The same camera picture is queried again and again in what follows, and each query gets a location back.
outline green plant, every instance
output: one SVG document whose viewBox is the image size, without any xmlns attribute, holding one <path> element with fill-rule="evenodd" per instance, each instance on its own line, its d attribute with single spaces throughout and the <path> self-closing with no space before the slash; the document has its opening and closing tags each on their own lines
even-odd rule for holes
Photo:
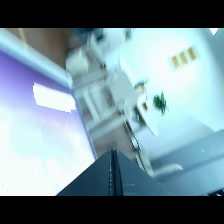
<svg viewBox="0 0 224 224">
<path fill-rule="evenodd" d="M 156 109 L 161 111 L 162 115 L 164 115 L 166 110 L 168 109 L 163 92 L 161 93 L 161 95 L 154 96 L 153 104 L 156 107 Z"/>
</svg>

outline purple screen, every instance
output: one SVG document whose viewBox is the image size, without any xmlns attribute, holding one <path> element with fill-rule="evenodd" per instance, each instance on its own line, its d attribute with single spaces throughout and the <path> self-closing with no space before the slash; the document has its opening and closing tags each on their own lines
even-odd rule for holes
<svg viewBox="0 0 224 224">
<path fill-rule="evenodd" d="M 56 195 L 95 161 L 77 109 L 48 108 L 66 100 L 34 93 L 35 83 L 69 93 L 0 52 L 0 195 Z"/>
</svg>

